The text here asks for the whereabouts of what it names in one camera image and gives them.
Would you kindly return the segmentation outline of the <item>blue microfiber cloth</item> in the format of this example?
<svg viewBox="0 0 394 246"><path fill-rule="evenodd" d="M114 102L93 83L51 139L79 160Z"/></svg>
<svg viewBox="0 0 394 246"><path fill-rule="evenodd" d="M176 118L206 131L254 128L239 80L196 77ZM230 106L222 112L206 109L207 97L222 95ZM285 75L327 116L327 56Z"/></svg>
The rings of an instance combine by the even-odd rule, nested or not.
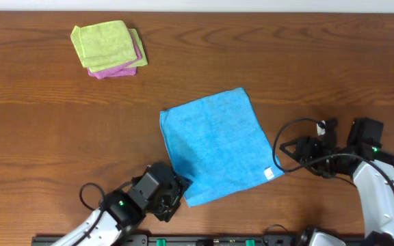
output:
<svg viewBox="0 0 394 246"><path fill-rule="evenodd" d="M161 111L159 124L174 171L191 181L190 207L284 174L242 87Z"/></svg>

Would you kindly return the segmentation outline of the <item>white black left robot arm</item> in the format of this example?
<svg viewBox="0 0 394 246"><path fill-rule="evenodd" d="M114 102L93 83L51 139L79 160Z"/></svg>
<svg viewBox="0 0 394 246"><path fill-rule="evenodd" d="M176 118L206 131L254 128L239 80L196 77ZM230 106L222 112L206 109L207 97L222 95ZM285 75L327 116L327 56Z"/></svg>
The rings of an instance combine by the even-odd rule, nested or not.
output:
<svg viewBox="0 0 394 246"><path fill-rule="evenodd" d="M54 245L115 245L132 233L147 214L169 222L191 183L164 162L149 165L141 176L132 178L108 194L96 183L88 182L80 188L79 198L82 204L86 204L83 190L89 186L96 187L101 193L98 208L89 207L92 211L90 216Z"/></svg>

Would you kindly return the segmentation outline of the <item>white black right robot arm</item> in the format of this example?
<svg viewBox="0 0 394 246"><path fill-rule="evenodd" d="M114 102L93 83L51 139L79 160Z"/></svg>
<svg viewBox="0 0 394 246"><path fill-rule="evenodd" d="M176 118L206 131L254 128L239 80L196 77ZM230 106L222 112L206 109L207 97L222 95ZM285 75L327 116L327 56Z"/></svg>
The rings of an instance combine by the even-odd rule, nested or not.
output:
<svg viewBox="0 0 394 246"><path fill-rule="evenodd" d="M348 177L355 186L365 224L361 245L394 245L394 154L382 149L384 125L371 118L353 120L345 147L337 147L337 119L316 120L317 134L278 143L298 166L325 179Z"/></svg>

